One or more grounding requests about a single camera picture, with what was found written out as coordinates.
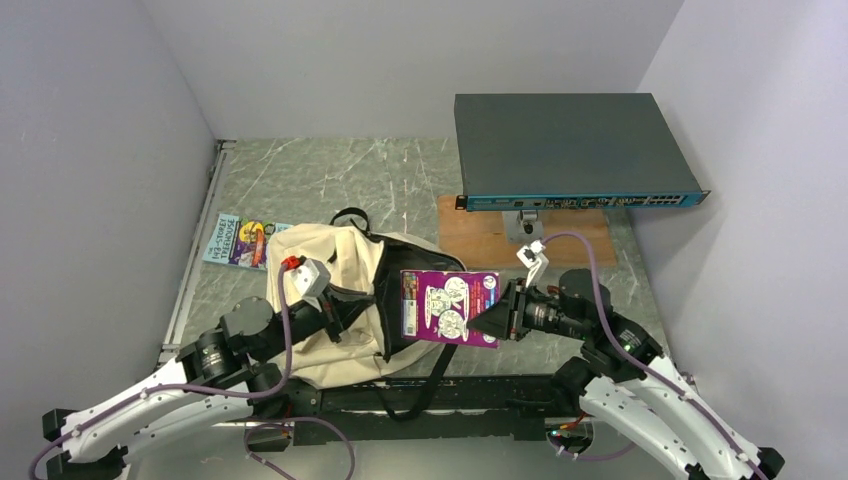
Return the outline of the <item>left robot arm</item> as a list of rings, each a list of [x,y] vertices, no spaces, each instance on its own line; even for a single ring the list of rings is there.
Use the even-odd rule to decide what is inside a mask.
[[[93,407],[54,409],[42,417],[49,479],[116,479],[141,453],[220,422],[280,417],[295,344],[319,332],[338,341],[374,305],[374,296],[328,287],[316,304],[300,300],[277,311],[263,298],[240,300],[215,327],[149,377]]]

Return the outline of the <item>light blue book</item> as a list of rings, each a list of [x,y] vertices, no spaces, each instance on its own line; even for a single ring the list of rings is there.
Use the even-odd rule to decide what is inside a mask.
[[[212,264],[265,271],[270,238],[290,227],[290,224],[221,213],[203,251],[202,260]]]

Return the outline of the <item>purple treehouse book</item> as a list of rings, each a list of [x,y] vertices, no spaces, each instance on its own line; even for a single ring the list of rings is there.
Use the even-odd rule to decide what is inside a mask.
[[[401,333],[410,340],[496,349],[494,336],[468,323],[494,306],[500,294],[497,272],[404,270]]]

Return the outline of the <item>beige canvas backpack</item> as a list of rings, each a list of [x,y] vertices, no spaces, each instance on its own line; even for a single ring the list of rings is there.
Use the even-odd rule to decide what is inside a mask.
[[[352,386],[403,370],[436,343],[403,335],[402,274],[407,270],[462,272],[457,257],[408,233],[372,230],[356,207],[327,224],[302,223],[270,236],[266,296],[288,308],[293,352],[291,374],[317,389]],[[293,274],[291,258],[314,260],[329,280],[311,305]]]

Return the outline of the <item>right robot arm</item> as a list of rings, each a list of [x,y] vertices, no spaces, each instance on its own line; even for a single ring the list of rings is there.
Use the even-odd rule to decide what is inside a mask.
[[[776,449],[746,440],[708,407],[659,343],[615,312],[588,269],[569,270],[545,290],[511,280],[468,326],[498,340],[540,332],[580,341],[579,354],[551,376],[550,404],[615,428],[678,479],[774,479],[785,465]]]

